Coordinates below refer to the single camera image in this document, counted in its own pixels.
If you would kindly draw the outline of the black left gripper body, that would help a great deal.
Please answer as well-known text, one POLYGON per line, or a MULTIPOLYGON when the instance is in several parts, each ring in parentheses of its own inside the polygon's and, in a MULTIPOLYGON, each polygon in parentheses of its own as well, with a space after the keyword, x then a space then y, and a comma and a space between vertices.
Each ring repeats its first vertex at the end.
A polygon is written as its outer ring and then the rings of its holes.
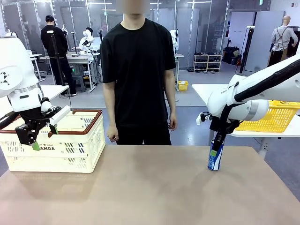
POLYGON ((51 127, 50 118, 56 114, 56 111, 23 111, 20 112, 24 124, 20 128, 43 128, 47 124, 51 127))

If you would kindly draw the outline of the person's left hand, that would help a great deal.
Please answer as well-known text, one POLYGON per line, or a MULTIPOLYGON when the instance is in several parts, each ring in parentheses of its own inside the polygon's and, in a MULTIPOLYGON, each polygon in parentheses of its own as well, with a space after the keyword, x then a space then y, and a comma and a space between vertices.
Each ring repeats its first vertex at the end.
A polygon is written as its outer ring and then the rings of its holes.
POLYGON ((168 128, 169 130, 172 132, 172 131, 175 131, 177 129, 177 126, 178 126, 178 121, 177 121, 177 116, 176 116, 176 112, 171 112, 170 113, 170 117, 169 117, 169 124, 168 124, 168 128))

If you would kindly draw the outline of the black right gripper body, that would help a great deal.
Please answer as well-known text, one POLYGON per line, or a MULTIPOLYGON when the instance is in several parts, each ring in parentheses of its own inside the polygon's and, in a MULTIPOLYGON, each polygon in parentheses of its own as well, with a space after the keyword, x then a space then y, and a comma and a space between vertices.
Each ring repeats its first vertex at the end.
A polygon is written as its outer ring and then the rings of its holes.
MULTIPOLYGON (((220 118, 213 117, 210 124, 210 138, 213 138, 215 133, 218 131, 218 127, 220 125, 220 118)), ((225 127, 226 127, 226 133, 231 134, 233 131, 239 127, 240 121, 239 120, 232 120, 227 119, 225 127)))

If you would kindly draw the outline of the person's right hand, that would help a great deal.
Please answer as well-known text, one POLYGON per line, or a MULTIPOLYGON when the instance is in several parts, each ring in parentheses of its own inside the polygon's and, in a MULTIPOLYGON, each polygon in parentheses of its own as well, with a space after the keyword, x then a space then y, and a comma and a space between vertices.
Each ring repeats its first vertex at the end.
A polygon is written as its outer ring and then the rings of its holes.
POLYGON ((118 141, 119 136, 118 136, 118 130, 117 130, 116 126, 109 125, 108 131, 107 131, 107 137, 109 138, 109 140, 112 143, 118 141))

